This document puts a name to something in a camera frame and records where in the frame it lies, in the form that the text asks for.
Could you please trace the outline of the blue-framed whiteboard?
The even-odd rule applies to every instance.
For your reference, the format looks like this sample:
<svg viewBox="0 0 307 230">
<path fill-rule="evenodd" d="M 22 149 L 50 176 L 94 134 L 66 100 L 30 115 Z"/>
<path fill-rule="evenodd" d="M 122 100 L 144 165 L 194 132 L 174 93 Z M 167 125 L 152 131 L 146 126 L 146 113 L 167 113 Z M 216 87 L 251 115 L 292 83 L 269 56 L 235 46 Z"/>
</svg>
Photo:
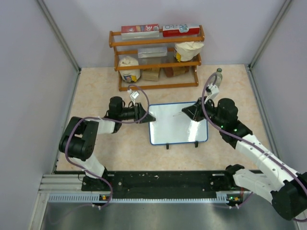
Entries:
<svg viewBox="0 0 307 230">
<path fill-rule="evenodd" d="M 184 144 L 206 142 L 209 139 L 208 123 L 192 121 L 181 109 L 194 102 L 159 103 L 149 107 L 149 113 L 156 118 L 149 123 L 149 140 L 152 145 Z"/>
</svg>

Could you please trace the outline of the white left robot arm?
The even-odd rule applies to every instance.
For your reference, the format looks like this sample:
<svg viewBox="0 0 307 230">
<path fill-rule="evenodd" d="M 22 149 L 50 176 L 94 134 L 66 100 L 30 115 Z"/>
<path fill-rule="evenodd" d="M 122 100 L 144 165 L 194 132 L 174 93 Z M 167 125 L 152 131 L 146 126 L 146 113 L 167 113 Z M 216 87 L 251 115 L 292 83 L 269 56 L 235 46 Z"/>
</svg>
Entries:
<svg viewBox="0 0 307 230">
<path fill-rule="evenodd" d="M 150 123 L 156 118 L 146 111 L 141 103 L 130 102 L 126 107 L 119 96 L 110 99 L 108 110 L 103 118 L 72 117 L 59 141 L 59 151 L 65 154 L 68 162 L 85 171 L 92 178 L 98 190 L 107 188 L 107 170 L 94 155 L 96 137 L 101 134 L 115 134 L 125 121 Z"/>
</svg>

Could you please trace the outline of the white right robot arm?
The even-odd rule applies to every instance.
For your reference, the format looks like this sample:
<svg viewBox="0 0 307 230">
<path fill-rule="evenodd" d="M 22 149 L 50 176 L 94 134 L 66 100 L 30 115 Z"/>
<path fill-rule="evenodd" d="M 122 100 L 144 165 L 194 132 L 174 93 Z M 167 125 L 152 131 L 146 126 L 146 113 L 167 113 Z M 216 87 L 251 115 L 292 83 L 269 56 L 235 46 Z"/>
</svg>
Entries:
<svg viewBox="0 0 307 230">
<path fill-rule="evenodd" d="M 233 100 L 223 98 L 214 104 L 211 99 L 206 103 L 198 99 L 182 112 L 196 122 L 207 120 L 226 143 L 249 157 L 265 175 L 261 177 L 238 164 L 228 166 L 228 175 L 224 177 L 228 189 L 246 188 L 267 200 L 283 219 L 299 221 L 298 215 L 307 209 L 307 174 L 287 166 L 265 148 L 238 119 L 238 108 Z"/>
</svg>

